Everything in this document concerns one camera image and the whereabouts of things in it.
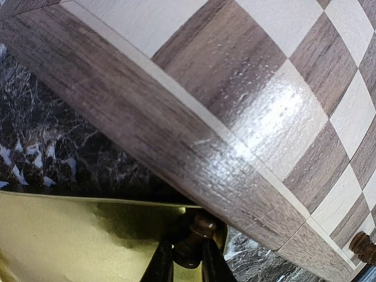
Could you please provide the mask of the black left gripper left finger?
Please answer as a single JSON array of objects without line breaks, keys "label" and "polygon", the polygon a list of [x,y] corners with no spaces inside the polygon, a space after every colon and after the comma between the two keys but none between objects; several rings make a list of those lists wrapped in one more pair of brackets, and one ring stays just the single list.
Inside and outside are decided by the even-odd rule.
[{"label": "black left gripper left finger", "polygon": [[146,281],[173,281],[173,253],[169,241],[159,243],[146,269]]}]

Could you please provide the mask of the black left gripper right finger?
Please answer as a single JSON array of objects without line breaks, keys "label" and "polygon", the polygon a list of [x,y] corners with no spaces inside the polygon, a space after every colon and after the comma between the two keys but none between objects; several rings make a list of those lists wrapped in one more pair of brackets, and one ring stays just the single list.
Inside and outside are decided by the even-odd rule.
[{"label": "black left gripper right finger", "polygon": [[203,243],[202,276],[205,282],[231,282],[235,277],[213,239]]}]

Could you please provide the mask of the dark chess piece fourteenth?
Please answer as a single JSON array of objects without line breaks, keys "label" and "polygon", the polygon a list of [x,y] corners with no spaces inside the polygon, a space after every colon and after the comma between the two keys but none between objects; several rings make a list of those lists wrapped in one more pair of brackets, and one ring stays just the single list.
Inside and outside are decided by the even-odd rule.
[{"label": "dark chess piece fourteenth", "polygon": [[190,233],[174,245],[173,258],[178,265],[194,269],[202,260],[204,241],[214,236],[217,222],[214,216],[201,211],[196,213],[189,229]]}]

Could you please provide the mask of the gold metal tray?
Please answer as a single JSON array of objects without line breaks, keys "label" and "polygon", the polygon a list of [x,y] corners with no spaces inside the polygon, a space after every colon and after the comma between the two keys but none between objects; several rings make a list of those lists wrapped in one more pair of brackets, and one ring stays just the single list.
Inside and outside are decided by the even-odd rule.
[{"label": "gold metal tray", "polygon": [[[162,241],[189,233],[191,204],[1,193],[2,281],[146,281]],[[222,256],[227,226],[214,217]],[[174,262],[173,281],[203,281],[202,260]]]}]

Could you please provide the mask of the wooden chess board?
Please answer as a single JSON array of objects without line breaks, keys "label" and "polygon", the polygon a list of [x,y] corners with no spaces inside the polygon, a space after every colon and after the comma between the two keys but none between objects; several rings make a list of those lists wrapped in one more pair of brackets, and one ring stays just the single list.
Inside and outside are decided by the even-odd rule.
[{"label": "wooden chess board", "polygon": [[1,42],[228,225],[327,281],[364,267],[374,1],[2,1]]}]

